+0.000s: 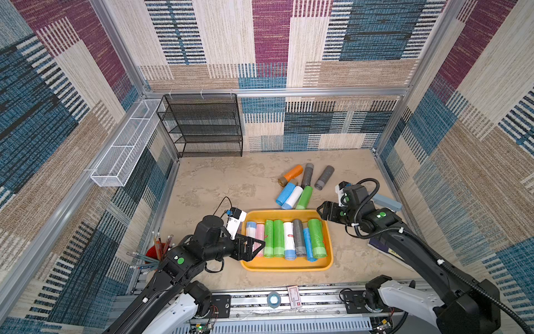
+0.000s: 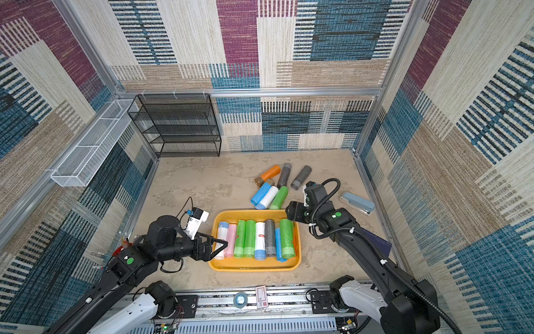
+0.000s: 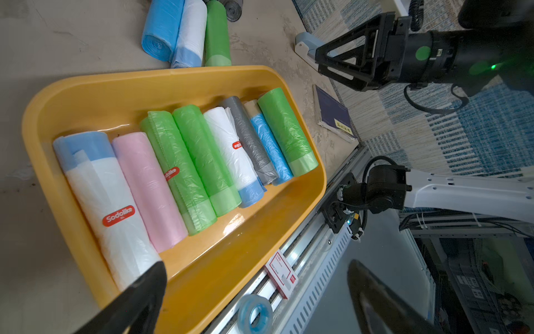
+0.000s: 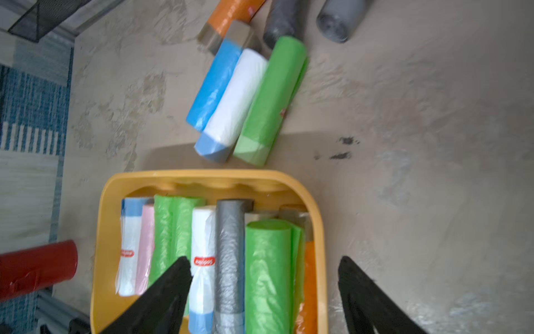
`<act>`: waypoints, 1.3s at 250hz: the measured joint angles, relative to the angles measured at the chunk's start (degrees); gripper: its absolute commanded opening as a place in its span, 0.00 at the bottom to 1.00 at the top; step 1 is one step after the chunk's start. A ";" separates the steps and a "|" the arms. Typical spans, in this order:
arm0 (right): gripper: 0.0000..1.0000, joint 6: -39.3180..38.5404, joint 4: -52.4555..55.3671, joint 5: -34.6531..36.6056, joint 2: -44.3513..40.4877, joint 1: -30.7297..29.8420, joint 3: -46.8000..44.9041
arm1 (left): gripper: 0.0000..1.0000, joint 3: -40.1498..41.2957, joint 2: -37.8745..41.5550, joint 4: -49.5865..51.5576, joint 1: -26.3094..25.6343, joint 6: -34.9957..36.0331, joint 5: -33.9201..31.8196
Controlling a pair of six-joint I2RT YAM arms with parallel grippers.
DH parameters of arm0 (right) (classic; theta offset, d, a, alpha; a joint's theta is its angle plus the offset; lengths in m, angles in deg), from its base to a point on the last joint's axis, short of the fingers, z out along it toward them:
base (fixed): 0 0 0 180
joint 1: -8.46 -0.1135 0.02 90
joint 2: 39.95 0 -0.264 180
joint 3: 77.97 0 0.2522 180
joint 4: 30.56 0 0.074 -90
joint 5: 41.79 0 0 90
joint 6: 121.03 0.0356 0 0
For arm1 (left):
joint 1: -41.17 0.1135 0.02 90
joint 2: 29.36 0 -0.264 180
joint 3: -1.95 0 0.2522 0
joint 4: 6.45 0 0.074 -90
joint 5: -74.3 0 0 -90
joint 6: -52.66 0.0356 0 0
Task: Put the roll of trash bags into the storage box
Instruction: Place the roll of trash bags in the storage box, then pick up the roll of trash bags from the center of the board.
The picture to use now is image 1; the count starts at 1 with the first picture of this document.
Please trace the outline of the white blue trash bag roll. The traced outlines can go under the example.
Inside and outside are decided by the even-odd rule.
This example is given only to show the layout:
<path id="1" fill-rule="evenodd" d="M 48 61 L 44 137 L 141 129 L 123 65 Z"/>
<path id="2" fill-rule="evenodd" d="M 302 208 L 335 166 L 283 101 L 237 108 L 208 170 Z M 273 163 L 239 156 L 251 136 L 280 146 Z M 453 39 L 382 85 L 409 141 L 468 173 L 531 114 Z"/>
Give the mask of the white blue trash bag roll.
<path id="1" fill-rule="evenodd" d="M 254 221 L 249 221 L 246 223 L 246 236 L 255 238 L 257 232 L 257 223 Z"/>

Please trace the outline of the pink trash bag roll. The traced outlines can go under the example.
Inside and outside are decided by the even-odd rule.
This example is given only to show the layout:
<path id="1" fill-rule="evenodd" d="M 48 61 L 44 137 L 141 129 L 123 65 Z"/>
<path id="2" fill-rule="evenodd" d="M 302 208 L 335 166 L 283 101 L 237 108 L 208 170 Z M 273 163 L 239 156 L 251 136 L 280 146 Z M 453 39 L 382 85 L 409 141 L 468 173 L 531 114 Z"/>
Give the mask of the pink trash bag roll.
<path id="1" fill-rule="evenodd" d="M 258 239 L 258 240 L 261 240 L 261 241 L 264 241 L 264 235 L 265 235 L 265 227 L 264 227 L 264 224 L 257 224 L 257 227 L 256 227 L 256 235 L 255 235 L 255 239 Z M 254 243 L 254 250 L 257 250 L 259 247 L 261 246 L 261 244 L 255 242 Z"/>

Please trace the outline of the white blue-end trash bag roll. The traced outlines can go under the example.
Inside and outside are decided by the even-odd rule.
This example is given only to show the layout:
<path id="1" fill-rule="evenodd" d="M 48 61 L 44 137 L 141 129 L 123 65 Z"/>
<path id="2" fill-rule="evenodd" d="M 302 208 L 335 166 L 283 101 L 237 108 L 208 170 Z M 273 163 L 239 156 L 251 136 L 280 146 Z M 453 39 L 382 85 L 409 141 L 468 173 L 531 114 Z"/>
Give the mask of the white blue-end trash bag roll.
<path id="1" fill-rule="evenodd" d="M 302 193 L 303 193 L 303 188 L 300 187 L 300 186 L 296 186 L 293 189 L 291 195 L 282 204 L 282 209 L 283 210 L 293 210 L 296 207 L 296 204 L 299 201 Z"/>

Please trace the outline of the short green trash bag roll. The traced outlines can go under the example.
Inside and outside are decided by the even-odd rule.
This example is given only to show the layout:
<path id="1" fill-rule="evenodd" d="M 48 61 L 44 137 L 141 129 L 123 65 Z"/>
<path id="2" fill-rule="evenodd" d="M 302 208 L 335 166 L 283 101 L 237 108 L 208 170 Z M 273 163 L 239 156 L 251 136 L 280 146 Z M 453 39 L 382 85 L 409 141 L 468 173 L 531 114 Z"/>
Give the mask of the short green trash bag roll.
<path id="1" fill-rule="evenodd" d="M 284 222 L 282 220 L 274 221 L 273 233 L 274 233 L 274 240 L 273 240 L 274 257 L 284 257 L 285 256 L 285 233 L 284 233 Z"/>

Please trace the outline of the white labelled trash bag roll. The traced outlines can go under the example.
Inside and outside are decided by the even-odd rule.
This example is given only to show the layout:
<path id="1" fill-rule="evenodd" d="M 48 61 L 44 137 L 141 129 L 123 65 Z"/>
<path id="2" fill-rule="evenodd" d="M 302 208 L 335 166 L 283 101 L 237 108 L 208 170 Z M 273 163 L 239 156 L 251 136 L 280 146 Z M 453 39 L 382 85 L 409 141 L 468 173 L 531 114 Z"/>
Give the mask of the white labelled trash bag roll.
<path id="1" fill-rule="evenodd" d="M 293 236 L 293 223 L 284 222 L 284 243 L 285 243 L 285 259 L 293 261 L 296 259 L 296 247 Z"/>

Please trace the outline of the light blue trash bag roll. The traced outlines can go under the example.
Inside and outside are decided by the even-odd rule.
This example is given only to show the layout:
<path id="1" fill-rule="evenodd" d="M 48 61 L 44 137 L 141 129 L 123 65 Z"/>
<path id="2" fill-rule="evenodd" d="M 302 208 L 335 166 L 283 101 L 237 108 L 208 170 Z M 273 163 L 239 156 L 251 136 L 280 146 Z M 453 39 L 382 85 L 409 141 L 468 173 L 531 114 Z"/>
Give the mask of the light blue trash bag roll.
<path id="1" fill-rule="evenodd" d="M 283 204 L 286 202 L 288 197 L 292 194 L 293 190 L 296 188 L 296 184 L 294 182 L 288 182 L 284 189 L 282 189 L 280 195 L 276 199 L 276 203 L 282 207 Z"/>

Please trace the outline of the dark grey trash bag roll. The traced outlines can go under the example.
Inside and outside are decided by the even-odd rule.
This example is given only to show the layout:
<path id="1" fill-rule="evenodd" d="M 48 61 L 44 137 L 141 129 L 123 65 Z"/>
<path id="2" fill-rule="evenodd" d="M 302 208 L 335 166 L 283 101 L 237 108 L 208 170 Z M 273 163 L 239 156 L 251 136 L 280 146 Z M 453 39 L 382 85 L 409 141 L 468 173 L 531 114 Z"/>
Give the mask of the dark grey trash bag roll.
<path id="1" fill-rule="evenodd" d="M 305 247 L 303 223 L 300 219 L 293 220 L 293 238 L 296 249 L 296 257 L 305 257 L 307 252 Z"/>

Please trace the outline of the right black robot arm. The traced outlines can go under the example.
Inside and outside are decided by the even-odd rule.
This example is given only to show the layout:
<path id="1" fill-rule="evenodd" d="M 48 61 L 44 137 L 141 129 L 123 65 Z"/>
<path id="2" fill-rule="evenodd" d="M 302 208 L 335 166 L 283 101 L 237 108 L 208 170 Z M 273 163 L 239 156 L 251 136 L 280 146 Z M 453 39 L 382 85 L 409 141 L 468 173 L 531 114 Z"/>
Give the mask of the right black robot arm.
<path id="1" fill-rule="evenodd" d="M 342 188 L 340 203 L 325 201 L 317 207 L 324 221 L 342 224 L 357 239 L 379 239 L 400 255 L 433 289 L 436 297 L 398 284 L 381 275 L 366 284 L 366 307 L 377 313 L 396 308 L 434 325 L 441 333 L 494 333 L 507 314 L 525 332 L 532 328 L 501 302 L 499 289 L 488 280 L 477 281 L 455 267 L 417 236 L 387 207 L 378 209 L 372 199 L 380 184 L 368 192 L 361 180 Z"/>

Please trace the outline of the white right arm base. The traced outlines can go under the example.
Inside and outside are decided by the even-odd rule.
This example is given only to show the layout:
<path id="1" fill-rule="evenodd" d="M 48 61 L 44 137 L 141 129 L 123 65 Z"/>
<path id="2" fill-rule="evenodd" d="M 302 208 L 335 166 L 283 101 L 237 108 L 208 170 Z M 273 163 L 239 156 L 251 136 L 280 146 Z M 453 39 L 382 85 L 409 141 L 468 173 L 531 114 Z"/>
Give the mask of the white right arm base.
<path id="1" fill-rule="evenodd" d="M 434 308 L 444 304 L 435 294 L 422 292 L 411 285 L 402 285 L 385 275 L 366 283 L 363 290 L 342 289 L 339 298 L 348 314 L 390 314 L 400 310 L 433 326 L 437 326 Z"/>

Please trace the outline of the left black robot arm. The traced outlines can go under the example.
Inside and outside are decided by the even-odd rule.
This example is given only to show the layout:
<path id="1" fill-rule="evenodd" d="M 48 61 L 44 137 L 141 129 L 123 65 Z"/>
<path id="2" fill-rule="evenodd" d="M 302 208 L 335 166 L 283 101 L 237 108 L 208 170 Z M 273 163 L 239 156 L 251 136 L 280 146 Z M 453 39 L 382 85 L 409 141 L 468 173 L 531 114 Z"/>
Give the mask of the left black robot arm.
<path id="1" fill-rule="evenodd" d="M 249 262 L 266 243 L 230 235 L 222 218 L 208 215 L 192 235 L 168 251 L 145 289 L 105 333 L 165 333 L 211 309 L 211 291 L 195 277 L 208 271 L 207 263 L 225 257 Z"/>

